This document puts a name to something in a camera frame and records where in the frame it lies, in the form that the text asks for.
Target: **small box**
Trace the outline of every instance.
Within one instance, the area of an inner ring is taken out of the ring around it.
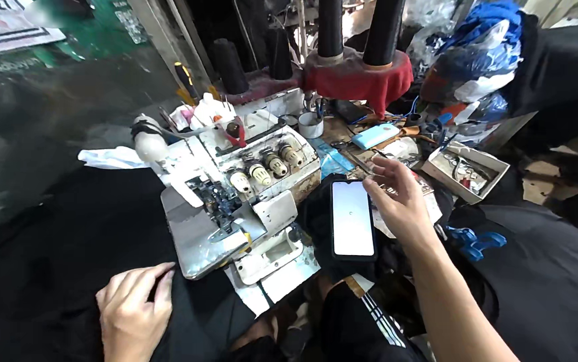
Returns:
[[[445,170],[445,164],[447,164],[447,160],[443,157],[443,153],[440,149],[436,149],[430,157],[427,158],[423,167],[421,168],[431,177],[436,178],[440,181],[443,185],[446,185],[454,194],[460,196],[463,200],[470,205],[478,203],[482,201],[490,190],[502,179],[503,175],[508,171],[510,165],[496,159],[494,156],[489,155],[488,153],[477,151],[474,148],[470,148],[466,145],[463,145],[459,142],[451,142],[450,145],[447,147],[445,152],[452,152],[456,153],[457,155],[463,157],[466,161],[475,161],[478,164],[485,166],[497,173],[497,176],[492,179],[486,186],[484,186],[480,191],[479,194],[475,194],[472,190],[468,189],[467,187],[461,185],[457,180],[455,180],[452,176],[452,171]]]

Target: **sewing machine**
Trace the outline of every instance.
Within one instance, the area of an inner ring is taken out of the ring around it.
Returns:
[[[140,116],[135,149],[167,185],[161,202],[184,277],[202,278],[233,260],[241,281],[253,285],[302,253],[292,223],[296,203],[320,183],[320,160],[269,111],[232,112],[218,122],[177,134],[180,141],[164,148],[170,135]]]

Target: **hand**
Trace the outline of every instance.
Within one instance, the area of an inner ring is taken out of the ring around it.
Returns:
[[[105,362],[147,362],[161,340],[172,312],[170,291],[175,263],[138,268],[115,275],[96,293],[101,311],[101,339]],[[156,278],[164,275],[155,292]]]
[[[363,181],[365,190],[378,208],[387,228],[404,246],[406,252],[420,252],[441,246],[430,222],[421,186],[412,171],[398,161],[374,157],[376,175]],[[392,187],[397,194],[380,186]]]

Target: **white phone screen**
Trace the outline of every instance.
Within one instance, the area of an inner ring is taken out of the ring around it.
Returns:
[[[333,182],[333,252],[374,255],[369,200],[362,182]]]

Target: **left hand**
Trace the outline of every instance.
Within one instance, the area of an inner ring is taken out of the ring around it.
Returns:
[[[166,330],[172,312],[171,289],[175,263],[137,268],[115,275],[96,293],[101,311],[105,362],[148,362]],[[164,275],[147,301],[156,278]]]

